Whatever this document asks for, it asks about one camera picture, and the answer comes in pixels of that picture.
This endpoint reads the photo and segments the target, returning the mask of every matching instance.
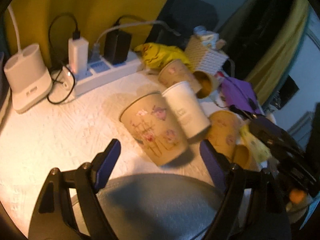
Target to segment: yellow curtain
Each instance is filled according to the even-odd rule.
[[[308,0],[295,0],[288,19],[270,49],[247,76],[262,105],[289,66],[308,19]]]
[[[50,67],[48,28],[52,19],[61,12],[72,12],[78,21],[81,35],[92,45],[100,33],[113,25],[123,14],[133,14],[146,20],[156,19],[167,0],[13,0],[20,31],[21,47],[39,43],[44,61]],[[5,14],[7,38],[12,54],[17,52],[17,44],[12,22]],[[74,29],[70,19],[61,19],[52,28],[54,44],[66,47]],[[150,26],[128,28],[133,34],[132,47],[145,41]]]

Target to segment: white tablecloth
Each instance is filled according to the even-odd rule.
[[[34,204],[51,168],[75,169],[103,151],[112,138],[120,140],[122,152],[111,178],[163,172],[212,184],[199,143],[191,145],[193,153],[179,162],[157,167],[119,122],[122,109],[137,96],[164,89],[156,76],[139,72],[67,104],[54,106],[45,99],[24,114],[11,106],[0,127],[0,200],[17,227],[27,235]],[[207,115],[220,110],[210,99],[201,104]]]

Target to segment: brown paper cup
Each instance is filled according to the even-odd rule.
[[[158,166],[170,162],[188,148],[178,121],[158,91],[135,100],[119,119]]]
[[[193,75],[202,86],[202,89],[197,93],[198,98],[205,98],[209,96],[219,86],[219,81],[216,77],[208,72],[197,70]]]
[[[239,136],[240,120],[230,111],[217,111],[210,115],[211,128],[207,139],[218,153],[232,162],[236,140]]]
[[[232,162],[237,163],[241,168],[246,170],[258,170],[256,161],[245,145],[236,145]]]
[[[179,82],[188,81],[195,94],[202,88],[191,71],[180,59],[175,59],[167,64],[159,73],[158,80],[167,88]]]

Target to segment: yellow plastic bag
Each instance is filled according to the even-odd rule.
[[[272,157],[270,149],[249,132],[247,124],[240,128],[240,136],[257,163],[262,163]]]
[[[193,67],[184,52],[176,46],[166,46],[157,43],[145,43],[135,47],[135,52],[140,52],[145,65],[151,69],[161,70],[174,59],[181,59],[191,72]]]

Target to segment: purple package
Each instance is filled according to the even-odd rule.
[[[249,82],[226,77],[221,84],[221,92],[223,93],[228,106],[233,106],[236,109],[246,111],[251,114],[262,114],[256,94]]]

